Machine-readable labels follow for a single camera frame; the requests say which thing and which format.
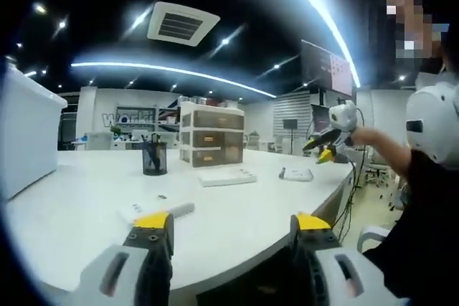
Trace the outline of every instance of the black shirt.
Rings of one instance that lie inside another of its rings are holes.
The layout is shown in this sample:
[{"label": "black shirt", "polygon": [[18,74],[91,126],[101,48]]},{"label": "black shirt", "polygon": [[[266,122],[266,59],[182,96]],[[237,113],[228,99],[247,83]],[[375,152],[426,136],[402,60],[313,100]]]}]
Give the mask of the black shirt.
[{"label": "black shirt", "polygon": [[407,182],[411,201],[387,238],[366,256],[398,297],[454,295],[459,289],[454,284],[459,273],[459,171],[412,150]]}]

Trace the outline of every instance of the black mesh pen cup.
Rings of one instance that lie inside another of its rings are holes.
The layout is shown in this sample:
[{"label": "black mesh pen cup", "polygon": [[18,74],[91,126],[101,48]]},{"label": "black mesh pen cup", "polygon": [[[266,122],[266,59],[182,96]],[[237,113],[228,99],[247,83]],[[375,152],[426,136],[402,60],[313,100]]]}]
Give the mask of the black mesh pen cup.
[{"label": "black mesh pen cup", "polygon": [[160,176],[167,173],[166,143],[143,143],[143,174]]}]

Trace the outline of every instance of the white curved desk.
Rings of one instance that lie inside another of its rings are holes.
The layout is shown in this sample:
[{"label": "white curved desk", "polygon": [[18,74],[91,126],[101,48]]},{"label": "white curved desk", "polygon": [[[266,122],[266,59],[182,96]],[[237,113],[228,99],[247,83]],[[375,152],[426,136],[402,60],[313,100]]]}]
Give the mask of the white curved desk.
[{"label": "white curved desk", "polygon": [[[175,221],[173,290],[200,293],[252,269],[288,242],[290,216],[312,214],[341,185],[350,164],[316,165],[312,158],[245,150],[244,166],[258,182],[202,188],[196,170],[168,151],[168,173],[142,174],[141,151],[62,151],[57,170],[6,205],[12,236],[36,277],[74,290],[80,272],[130,227],[117,210],[157,196],[192,201],[194,213]],[[285,166],[309,167],[312,182],[281,181]]]}]

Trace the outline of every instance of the black cable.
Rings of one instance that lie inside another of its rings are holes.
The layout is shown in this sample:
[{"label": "black cable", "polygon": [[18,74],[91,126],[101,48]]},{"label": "black cable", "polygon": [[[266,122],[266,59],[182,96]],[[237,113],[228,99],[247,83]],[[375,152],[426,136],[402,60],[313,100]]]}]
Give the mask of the black cable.
[{"label": "black cable", "polygon": [[309,130],[311,129],[311,125],[312,124],[313,124],[313,121],[311,120],[309,122],[308,129],[306,129],[306,142],[308,142],[308,140],[309,140],[308,134],[309,134]]},{"label": "black cable", "polygon": [[[361,116],[361,121],[362,121],[362,126],[364,127],[365,126],[365,118],[364,118],[364,114],[363,112],[357,108],[356,109],[359,113],[360,113],[360,116]],[[335,221],[335,223],[333,224],[333,226],[331,228],[334,228],[336,226],[336,224],[338,223],[338,221],[341,220],[341,218],[344,216],[344,220],[343,220],[343,224],[341,225],[341,228],[339,230],[339,235],[338,235],[338,241],[339,243],[342,243],[342,241],[344,240],[344,238],[346,238],[347,234],[349,233],[349,230],[351,229],[351,221],[352,221],[352,199],[354,197],[354,194],[356,193],[356,189],[357,189],[357,186],[359,185],[359,182],[360,182],[360,176],[361,176],[361,171],[362,171],[362,168],[364,167],[364,159],[365,159],[365,153],[366,153],[366,145],[364,145],[364,151],[363,151],[363,155],[362,155],[362,162],[360,164],[360,169],[359,169],[359,174],[358,176],[356,176],[356,167],[354,165],[354,162],[350,161],[349,162],[351,163],[352,165],[352,172],[353,172],[353,176],[354,176],[354,182],[352,184],[352,189],[349,193],[349,197],[346,201],[346,205],[344,206],[344,210],[343,212],[341,213],[341,215],[337,218],[337,220]],[[343,237],[341,238],[341,235],[343,234],[343,230],[344,230],[344,226],[346,225],[346,220],[349,216],[349,223],[348,223],[348,228],[346,230],[346,233],[343,235]]]},{"label": "black cable", "polygon": [[341,218],[343,217],[344,213],[345,213],[346,210],[347,210],[349,201],[350,201],[350,199],[351,199],[351,195],[352,195],[352,193],[353,193],[353,191],[354,191],[354,189],[355,189],[355,187],[356,187],[356,166],[355,166],[354,162],[352,162],[352,161],[349,161],[349,162],[350,162],[351,165],[352,165],[352,173],[353,173],[353,175],[352,175],[352,176],[353,176],[353,180],[352,180],[352,189],[351,189],[351,192],[349,193],[349,197],[348,197],[348,199],[347,199],[347,201],[346,201],[346,205],[344,206],[344,209],[343,209],[341,215],[337,218],[337,220],[335,220],[335,222],[334,222],[334,224],[331,226],[331,228],[334,228],[334,227],[336,226],[336,224],[338,223],[338,221],[340,221]]}]

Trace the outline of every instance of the tv screen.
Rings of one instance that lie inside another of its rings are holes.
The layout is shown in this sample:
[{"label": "tv screen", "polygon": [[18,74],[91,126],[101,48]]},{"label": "tv screen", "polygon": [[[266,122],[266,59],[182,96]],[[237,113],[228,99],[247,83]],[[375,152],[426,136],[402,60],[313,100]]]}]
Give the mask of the tv screen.
[{"label": "tv screen", "polygon": [[284,120],[284,129],[298,129],[298,120]]},{"label": "tv screen", "polygon": [[328,108],[321,105],[311,105],[313,109],[314,132],[321,132],[328,127],[330,119],[328,117]]},{"label": "tv screen", "polygon": [[350,64],[343,58],[313,43],[301,40],[301,70],[305,82],[352,96]]}]

